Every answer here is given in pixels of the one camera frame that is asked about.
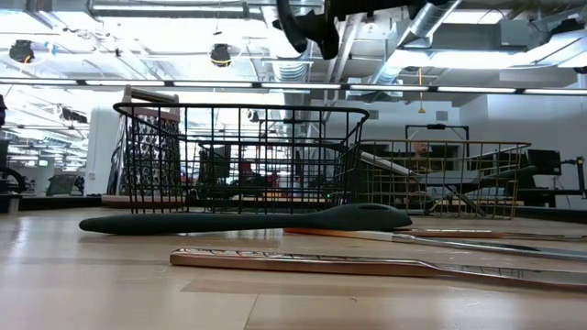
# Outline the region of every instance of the ceiling duct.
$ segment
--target ceiling duct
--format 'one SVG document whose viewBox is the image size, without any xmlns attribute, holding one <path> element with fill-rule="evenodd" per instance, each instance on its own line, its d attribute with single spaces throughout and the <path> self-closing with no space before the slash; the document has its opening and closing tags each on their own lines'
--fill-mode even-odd
<svg viewBox="0 0 587 330">
<path fill-rule="evenodd" d="M 292 8 L 292 12 L 296 16 L 304 15 L 309 10 L 310 8 L 304 7 Z M 265 17 L 265 23 L 271 30 L 271 56 L 276 59 L 286 60 L 272 64 L 275 81 L 279 83 L 306 83 L 308 80 L 309 67 L 307 61 L 310 59 L 310 49 L 299 54 L 289 43 L 283 32 L 272 26 L 272 22 L 278 19 L 277 9 L 274 6 L 264 7 L 262 12 Z M 283 97 L 286 105 L 303 105 L 305 103 L 305 94 L 302 93 L 285 93 Z M 302 119 L 304 114 L 301 111 L 297 111 L 295 112 L 295 116 L 296 119 Z M 281 111 L 282 119 L 291 120 L 293 117 L 294 114 L 291 110 Z M 303 134 L 303 132 L 304 128 L 302 125 L 299 125 L 299 132 L 292 132 L 291 125 L 284 125 L 284 133 L 287 136 L 291 136 L 292 134 L 297 135 L 298 133 Z"/>
<path fill-rule="evenodd" d="M 384 85 L 394 83 L 403 69 L 395 66 L 396 64 L 393 60 L 393 52 L 395 49 L 397 49 L 398 46 L 407 45 L 418 48 L 430 47 L 433 34 L 461 1 L 462 0 L 452 0 L 447 1 L 444 5 L 433 5 L 435 1 L 428 0 L 424 7 L 420 9 L 414 20 L 409 23 L 409 26 L 406 26 L 405 21 L 400 22 L 400 24 L 393 24 L 386 45 L 390 56 L 379 71 L 370 78 L 368 83 Z M 375 101 L 390 101 L 392 95 L 393 93 L 373 92 L 365 93 L 360 96 L 351 95 L 347 99 L 350 101 L 372 103 Z"/>
</svg>

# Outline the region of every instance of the black silicone spatula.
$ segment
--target black silicone spatula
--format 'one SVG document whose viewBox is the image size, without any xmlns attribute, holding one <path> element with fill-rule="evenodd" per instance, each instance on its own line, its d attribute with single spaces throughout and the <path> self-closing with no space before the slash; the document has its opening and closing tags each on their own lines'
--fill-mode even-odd
<svg viewBox="0 0 587 330">
<path fill-rule="evenodd" d="M 311 214 L 124 214 L 86 219 L 80 228 L 104 234 L 161 235 L 272 228 L 389 231 L 412 224 L 403 211 L 373 203 Z"/>
</svg>

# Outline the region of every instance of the pipe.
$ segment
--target pipe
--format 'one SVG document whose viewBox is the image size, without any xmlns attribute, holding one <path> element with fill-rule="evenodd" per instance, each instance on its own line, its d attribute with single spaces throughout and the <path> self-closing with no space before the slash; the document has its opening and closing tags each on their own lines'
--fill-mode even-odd
<svg viewBox="0 0 587 330">
<path fill-rule="evenodd" d="M 308 11 L 308 8 L 303 7 L 292 8 L 292 14 L 295 16 L 305 15 Z M 271 64 L 275 81 L 279 83 L 306 83 L 309 76 L 309 65 L 307 61 L 310 61 L 311 57 L 310 48 L 302 54 L 299 54 L 289 43 L 283 32 L 272 27 L 272 22 L 278 19 L 276 7 L 263 7 L 262 13 L 273 38 L 270 45 L 271 57 L 278 60 L 286 60 L 281 62 L 274 61 Z M 286 105 L 302 105 L 305 102 L 305 95 L 299 93 L 286 93 L 283 98 Z M 280 118 L 282 119 L 294 118 L 294 112 L 292 110 L 276 111 L 280 112 Z M 303 115 L 301 111 L 296 111 L 295 119 L 302 119 Z M 288 137 L 301 134 L 302 129 L 302 125 L 298 125 L 295 127 L 294 132 L 291 125 L 283 126 L 283 132 Z"/>
<path fill-rule="evenodd" d="M 444 22 L 450 13 L 461 3 L 461 1 L 462 0 L 451 0 L 447 1 L 444 5 L 433 5 L 433 1 L 428 0 L 402 36 L 398 35 L 399 32 L 397 25 L 394 25 L 389 39 L 397 39 L 397 42 L 393 43 L 395 44 L 395 47 L 418 39 L 427 39 L 425 43 L 429 45 L 433 34 L 438 30 L 442 22 Z M 397 64 L 393 62 L 393 54 L 391 54 L 379 71 L 372 76 L 370 83 L 385 85 L 392 84 L 397 80 L 402 69 L 403 67 L 398 67 Z M 363 102 L 372 103 L 384 94 L 386 93 L 366 93 L 358 98 Z"/>
</svg>

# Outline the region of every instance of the wooden surface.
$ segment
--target wooden surface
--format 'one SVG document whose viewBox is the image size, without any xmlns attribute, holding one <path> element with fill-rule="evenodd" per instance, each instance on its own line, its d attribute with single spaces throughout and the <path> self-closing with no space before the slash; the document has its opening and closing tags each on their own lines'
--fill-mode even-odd
<svg viewBox="0 0 587 330">
<path fill-rule="evenodd" d="M 172 267 L 176 248 L 414 258 L 587 272 L 587 263 L 281 230 L 104 236 L 77 227 L 99 208 L 0 216 L 2 329 L 585 329 L 587 295 L 472 282 Z M 416 227 L 587 234 L 538 220 L 415 219 Z M 516 241 L 587 251 L 587 244 Z"/>
</svg>

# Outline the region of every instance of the wall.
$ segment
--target wall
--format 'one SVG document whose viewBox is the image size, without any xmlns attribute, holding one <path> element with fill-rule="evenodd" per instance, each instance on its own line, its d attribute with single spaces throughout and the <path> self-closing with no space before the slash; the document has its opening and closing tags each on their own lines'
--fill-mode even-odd
<svg viewBox="0 0 587 330">
<path fill-rule="evenodd" d="M 312 105 L 322 105 L 322 101 L 313 100 Z M 436 124 L 436 111 L 448 111 L 449 121 L 442 122 L 445 125 L 458 125 L 460 111 L 458 108 L 452 107 L 451 102 L 424 102 L 425 114 L 419 114 L 419 102 L 413 102 L 406 105 L 403 102 L 396 103 L 373 103 L 364 104 L 362 102 L 348 102 L 338 101 L 337 107 L 351 107 L 360 108 L 364 110 L 378 110 L 379 119 L 367 120 L 363 125 L 362 139 L 397 139 L 404 140 L 405 125 L 427 125 Z M 356 123 L 360 120 L 360 115 L 351 115 L 349 121 Z M 341 138 L 346 131 L 346 115 L 333 114 L 327 122 L 326 137 L 327 138 Z M 425 129 L 417 129 L 413 139 L 460 139 L 452 131 L 430 131 Z M 410 135 L 416 132 L 416 128 L 410 129 Z"/>
<path fill-rule="evenodd" d="M 578 82 L 569 88 L 582 86 Z M 587 157 L 584 97 L 485 95 L 460 109 L 460 121 L 471 127 L 471 139 L 530 142 L 532 149 L 559 150 L 563 160 Z M 535 181 L 537 186 L 553 187 L 550 176 L 536 176 Z M 557 187 L 579 188 L 574 166 L 563 165 Z M 569 204 L 587 208 L 580 196 L 569 196 L 568 201 L 565 196 L 557 198 L 557 207 L 568 208 Z"/>
<path fill-rule="evenodd" d="M 103 99 L 92 110 L 85 171 L 85 195 L 106 193 L 112 166 L 112 152 L 116 146 L 120 126 L 120 115 L 112 108 L 112 105 L 121 99 L 121 96 L 118 97 L 116 101 Z"/>
</svg>

